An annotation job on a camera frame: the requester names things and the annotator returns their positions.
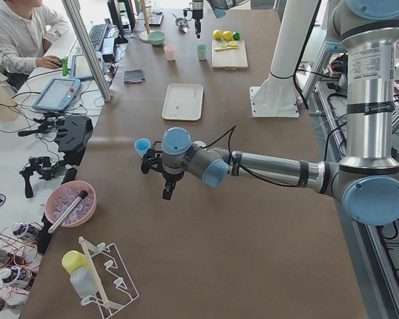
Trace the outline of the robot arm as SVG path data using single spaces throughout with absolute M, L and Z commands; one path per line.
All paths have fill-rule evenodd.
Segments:
M 336 199 L 360 223 L 387 225 L 399 218 L 399 163 L 391 155 L 394 45 L 399 1 L 332 1 L 329 39 L 348 53 L 346 155 L 337 163 L 309 163 L 193 143 L 183 128 L 164 132 L 161 148 L 142 159 L 143 173 L 165 180 L 164 199 L 190 173 L 217 187 L 225 176 L 250 175 L 282 187 L 308 187 Z
M 217 19 L 222 18 L 226 11 L 231 8 L 243 5 L 247 1 L 242 0 L 207 0 L 213 14 Z M 191 13 L 191 19 L 194 20 L 195 34 L 199 39 L 201 35 L 201 20 L 203 19 L 203 0 L 192 0 L 188 7 L 183 8 L 184 17 Z

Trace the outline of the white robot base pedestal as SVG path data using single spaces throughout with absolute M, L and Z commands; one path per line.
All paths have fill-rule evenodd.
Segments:
M 293 81 L 320 6 L 320 1 L 286 2 L 269 76 L 261 86 L 250 88 L 253 117 L 299 117 Z

